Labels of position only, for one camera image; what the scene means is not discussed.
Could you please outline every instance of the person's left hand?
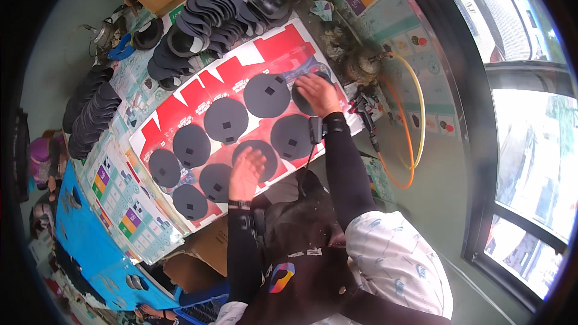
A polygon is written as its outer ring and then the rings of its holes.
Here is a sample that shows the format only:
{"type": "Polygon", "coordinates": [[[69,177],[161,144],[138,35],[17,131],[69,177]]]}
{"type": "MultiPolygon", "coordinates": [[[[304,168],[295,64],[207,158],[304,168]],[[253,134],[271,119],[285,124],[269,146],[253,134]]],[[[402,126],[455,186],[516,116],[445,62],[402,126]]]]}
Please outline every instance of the person's left hand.
{"type": "Polygon", "coordinates": [[[256,185],[263,173],[267,159],[260,150],[245,148],[237,157],[231,181],[229,182],[229,199],[231,201],[251,201],[255,196],[256,185]]]}

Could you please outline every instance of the spray gun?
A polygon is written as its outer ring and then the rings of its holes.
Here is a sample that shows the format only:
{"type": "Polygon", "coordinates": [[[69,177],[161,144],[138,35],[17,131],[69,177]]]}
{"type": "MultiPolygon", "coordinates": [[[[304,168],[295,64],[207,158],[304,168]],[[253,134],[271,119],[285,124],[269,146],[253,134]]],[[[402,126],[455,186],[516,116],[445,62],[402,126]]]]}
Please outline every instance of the spray gun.
{"type": "Polygon", "coordinates": [[[375,123],[373,123],[373,119],[371,118],[371,114],[367,112],[365,109],[367,105],[369,105],[369,100],[365,96],[365,94],[360,93],[355,99],[349,101],[351,107],[347,110],[349,113],[356,113],[361,117],[365,129],[369,132],[369,141],[373,146],[375,152],[379,152],[379,142],[377,136],[375,136],[375,131],[377,128],[375,127],[375,123]]]}

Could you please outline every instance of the white nike shirt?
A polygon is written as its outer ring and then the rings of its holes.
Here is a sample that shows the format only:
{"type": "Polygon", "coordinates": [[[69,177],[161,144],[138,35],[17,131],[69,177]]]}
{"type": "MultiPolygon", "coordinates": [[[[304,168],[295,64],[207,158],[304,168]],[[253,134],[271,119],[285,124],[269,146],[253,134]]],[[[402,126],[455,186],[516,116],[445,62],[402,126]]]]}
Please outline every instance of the white nike shirt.
{"type": "MultiPolygon", "coordinates": [[[[437,254],[400,212],[372,211],[345,230],[350,269],[359,287],[398,305],[452,318],[454,300],[437,254]]],[[[247,304],[228,302],[214,325],[234,325],[247,304]]],[[[334,314],[313,325],[358,324],[334,314]]]]}

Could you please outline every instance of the yellow hose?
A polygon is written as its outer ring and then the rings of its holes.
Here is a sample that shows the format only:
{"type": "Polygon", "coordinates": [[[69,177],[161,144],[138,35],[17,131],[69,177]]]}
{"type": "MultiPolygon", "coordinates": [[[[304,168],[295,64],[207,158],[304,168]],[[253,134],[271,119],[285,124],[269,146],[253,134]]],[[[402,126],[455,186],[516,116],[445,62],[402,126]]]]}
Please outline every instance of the yellow hose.
{"type": "Polygon", "coordinates": [[[403,165],[405,166],[405,168],[407,168],[408,170],[413,170],[417,167],[417,165],[419,164],[420,160],[421,160],[421,154],[424,151],[424,142],[425,142],[425,102],[424,102],[424,94],[421,91],[421,86],[420,86],[420,81],[417,79],[417,76],[415,75],[415,72],[413,71],[412,67],[409,65],[409,63],[402,58],[400,55],[396,54],[396,53],[392,53],[392,52],[387,52],[385,53],[385,55],[387,56],[392,56],[394,58],[397,58],[398,60],[400,60],[403,65],[408,69],[409,74],[412,75],[412,79],[413,82],[415,83],[415,89],[417,90],[417,96],[420,99],[420,117],[421,117],[421,129],[420,129],[420,146],[417,149],[417,158],[415,159],[415,163],[413,163],[412,165],[407,165],[407,163],[401,159],[401,162],[403,163],[403,165]]]}

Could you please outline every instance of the stack of black foam pieces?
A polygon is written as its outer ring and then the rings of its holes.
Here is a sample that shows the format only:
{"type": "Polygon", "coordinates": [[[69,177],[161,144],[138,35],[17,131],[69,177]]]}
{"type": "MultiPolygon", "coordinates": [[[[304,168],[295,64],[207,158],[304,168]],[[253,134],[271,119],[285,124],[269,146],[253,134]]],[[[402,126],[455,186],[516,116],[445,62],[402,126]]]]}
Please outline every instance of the stack of black foam pieces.
{"type": "Polygon", "coordinates": [[[113,73],[114,70],[112,68],[99,64],[90,69],[68,100],[67,108],[62,118],[62,130],[65,133],[72,133],[72,125],[80,115],[84,105],[90,101],[101,84],[110,81],[113,73]]]}
{"type": "Polygon", "coordinates": [[[287,23],[293,12],[290,0],[249,0],[247,7],[266,23],[267,30],[287,23]]]}
{"type": "Polygon", "coordinates": [[[119,107],[119,95],[110,83],[103,82],[86,103],[72,125],[68,140],[68,153],[74,159],[85,159],[101,133],[108,128],[114,112],[119,107]]]}
{"type": "Polygon", "coordinates": [[[242,37],[260,36],[286,23],[292,11],[288,0],[255,0],[255,4],[251,0],[249,4],[244,0],[187,0],[175,19],[176,29],[169,32],[170,50],[190,57],[210,49],[222,57],[242,37]],[[265,15],[258,7],[251,8],[262,2],[268,5],[265,15]]]}
{"type": "Polygon", "coordinates": [[[175,26],[172,26],[169,33],[163,36],[161,42],[154,49],[153,56],[148,61],[147,66],[148,75],[161,82],[161,87],[167,90],[170,89],[163,86],[163,83],[166,82],[164,79],[171,80],[171,78],[190,76],[194,73],[188,59],[175,55],[169,48],[167,40],[174,30],[175,26]]]}
{"type": "Polygon", "coordinates": [[[148,61],[148,74],[174,90],[179,76],[194,73],[189,58],[206,50],[222,58],[239,39],[285,24],[292,10],[289,0],[187,0],[148,61]]]}

